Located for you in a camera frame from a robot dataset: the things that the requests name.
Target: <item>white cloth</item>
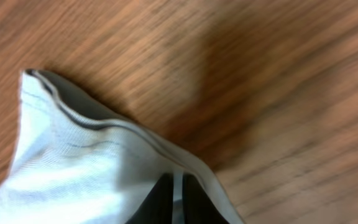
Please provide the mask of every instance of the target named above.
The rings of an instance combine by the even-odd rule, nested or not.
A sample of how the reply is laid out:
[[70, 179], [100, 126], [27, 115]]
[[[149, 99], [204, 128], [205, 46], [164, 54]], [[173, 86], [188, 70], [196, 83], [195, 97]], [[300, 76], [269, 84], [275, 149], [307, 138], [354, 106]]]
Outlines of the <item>white cloth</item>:
[[[19, 140], [0, 185], [0, 223], [125, 223], [163, 173], [194, 174], [229, 223], [242, 223], [211, 170], [58, 75], [22, 72]], [[173, 223], [181, 223], [180, 208]]]

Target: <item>wooden surface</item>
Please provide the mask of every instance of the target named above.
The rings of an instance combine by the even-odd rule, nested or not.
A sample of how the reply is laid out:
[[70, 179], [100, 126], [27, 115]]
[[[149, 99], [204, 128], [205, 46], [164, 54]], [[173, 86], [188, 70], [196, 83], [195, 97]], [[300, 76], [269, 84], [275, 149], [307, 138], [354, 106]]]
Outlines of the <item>wooden surface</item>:
[[202, 158], [248, 223], [358, 223], [358, 0], [0, 0], [0, 182], [29, 67]]

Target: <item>wooden table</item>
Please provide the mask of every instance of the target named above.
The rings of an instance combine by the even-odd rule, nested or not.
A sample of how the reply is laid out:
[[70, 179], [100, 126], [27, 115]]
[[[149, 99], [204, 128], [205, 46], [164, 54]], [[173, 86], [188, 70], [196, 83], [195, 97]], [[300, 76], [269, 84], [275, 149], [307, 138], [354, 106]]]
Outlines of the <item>wooden table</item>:
[[248, 223], [358, 223], [358, 0], [0, 0], [0, 182], [23, 68], [202, 158]]

